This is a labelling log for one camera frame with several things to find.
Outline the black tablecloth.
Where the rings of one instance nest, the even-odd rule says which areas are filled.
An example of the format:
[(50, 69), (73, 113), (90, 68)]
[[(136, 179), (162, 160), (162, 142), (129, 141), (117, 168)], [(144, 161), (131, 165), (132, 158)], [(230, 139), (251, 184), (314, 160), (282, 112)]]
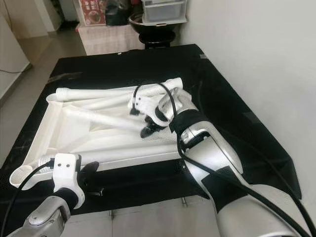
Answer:
[[(0, 170), (1, 205), (7, 208), (16, 188), (8, 183), (9, 170), (23, 161), (45, 109), (45, 96), (59, 87), (111, 89), (162, 82), (181, 77), (185, 90), (244, 162), (246, 180), (293, 191), (306, 202), (294, 162), (273, 134), (257, 120), (250, 106), (217, 70), (217, 63), (204, 59), (196, 45), (131, 50), (59, 59), (50, 82), (39, 95), (29, 118)], [(212, 202), (182, 169), (181, 160), (162, 161), (99, 171), (93, 178), (104, 188), (103, 197), (88, 197), (73, 214), (86, 223), (66, 226), (65, 234), (79, 237), (210, 237), (219, 234)], [(16, 230), (46, 196), (53, 183), (45, 181), (20, 191), (6, 224), (6, 233)]]

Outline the red printed box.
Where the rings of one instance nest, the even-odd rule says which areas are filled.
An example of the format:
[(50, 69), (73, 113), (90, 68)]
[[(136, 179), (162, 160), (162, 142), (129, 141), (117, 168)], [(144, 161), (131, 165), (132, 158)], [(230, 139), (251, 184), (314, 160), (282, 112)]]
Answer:
[(106, 25), (106, 0), (78, 0), (80, 14), (86, 26)]

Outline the pink patterned cloth bench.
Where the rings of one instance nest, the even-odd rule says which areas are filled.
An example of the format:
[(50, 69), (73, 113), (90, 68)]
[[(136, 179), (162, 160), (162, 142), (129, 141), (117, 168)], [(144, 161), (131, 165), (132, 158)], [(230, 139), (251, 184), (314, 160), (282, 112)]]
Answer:
[(77, 26), (77, 32), (88, 56), (144, 49), (139, 34), (131, 25), (124, 26)]

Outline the white plastic table leg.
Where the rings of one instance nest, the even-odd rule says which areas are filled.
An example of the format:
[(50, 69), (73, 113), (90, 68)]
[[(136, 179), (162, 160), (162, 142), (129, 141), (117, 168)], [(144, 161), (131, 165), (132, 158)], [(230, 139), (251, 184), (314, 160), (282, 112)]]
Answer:
[(141, 85), (138, 90), (136, 86), (128, 86), (113, 89), (70, 89), (70, 88), (57, 88), (53, 95), (58, 101), (81, 101), (86, 99), (100, 99), (100, 98), (113, 98), (115, 96), (129, 96), (133, 95), (155, 95), (164, 93), (165, 90), (158, 84)]
[(111, 115), (99, 114), (92, 111), (75, 110), (72, 111), (72, 115), (81, 119), (90, 120), (91, 122), (112, 126), (113, 128), (128, 129), (131, 131), (140, 131), (145, 128), (144, 122), (140, 122), (139, 120), (113, 117)]
[(99, 163), (99, 171), (177, 158), (175, 144), (132, 145), (122, 148), (66, 152), (66, 154), (76, 156), (80, 160), (81, 167), (91, 162)]
[(115, 97), (96, 99), (95, 101), (93, 100), (89, 102), (82, 102), (81, 104), (77, 102), (75, 106), (84, 109), (97, 110), (110, 108), (112, 106), (119, 106), (122, 104), (128, 104), (131, 99), (133, 99), (133, 92), (124, 93)]

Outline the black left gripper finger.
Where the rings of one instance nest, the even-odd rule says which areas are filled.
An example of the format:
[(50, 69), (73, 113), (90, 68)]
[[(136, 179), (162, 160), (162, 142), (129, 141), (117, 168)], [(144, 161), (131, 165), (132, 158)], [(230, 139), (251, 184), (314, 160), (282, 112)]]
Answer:
[(86, 180), (86, 178), (93, 175), (97, 169), (99, 168), (100, 163), (97, 161), (90, 162), (86, 165), (84, 165), (83, 168), (80, 170), (80, 178), (81, 180)]

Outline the black bag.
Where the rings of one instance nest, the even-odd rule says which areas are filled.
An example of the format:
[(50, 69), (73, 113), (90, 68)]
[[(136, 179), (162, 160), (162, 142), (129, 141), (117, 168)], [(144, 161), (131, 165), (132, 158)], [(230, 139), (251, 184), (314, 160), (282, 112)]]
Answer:
[(109, 27), (128, 25), (133, 4), (131, 0), (106, 0), (105, 22)]

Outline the white plastic children table top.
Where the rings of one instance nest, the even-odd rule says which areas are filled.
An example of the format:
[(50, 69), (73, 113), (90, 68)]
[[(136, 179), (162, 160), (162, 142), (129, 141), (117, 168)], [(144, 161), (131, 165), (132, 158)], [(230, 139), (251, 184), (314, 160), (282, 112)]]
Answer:
[[(180, 78), (168, 79), (160, 86), (164, 89), (181, 89), (183, 82)], [(128, 104), (97, 110), (75, 106), (77, 102), (81, 104), (93, 100), (96, 99), (63, 102), (58, 101), (53, 93), (45, 98), (45, 113), (22, 164), (14, 168), (10, 174), (9, 183), (11, 185), (18, 187), (21, 183), (25, 183), (24, 188), (29, 189), (38, 182), (50, 180), (52, 172), (49, 169), (42, 169), (31, 178), (29, 178), (29, 173), (38, 167), (47, 156), (58, 153), (96, 151), (132, 145), (175, 144), (175, 136), (170, 133), (169, 129), (163, 129), (151, 136), (141, 138), (140, 131), (113, 128), (72, 115), (72, 111), (75, 110), (92, 111), (113, 117), (139, 120), (144, 122), (145, 126), (147, 125), (144, 121), (144, 114), (137, 117), (129, 115)]]

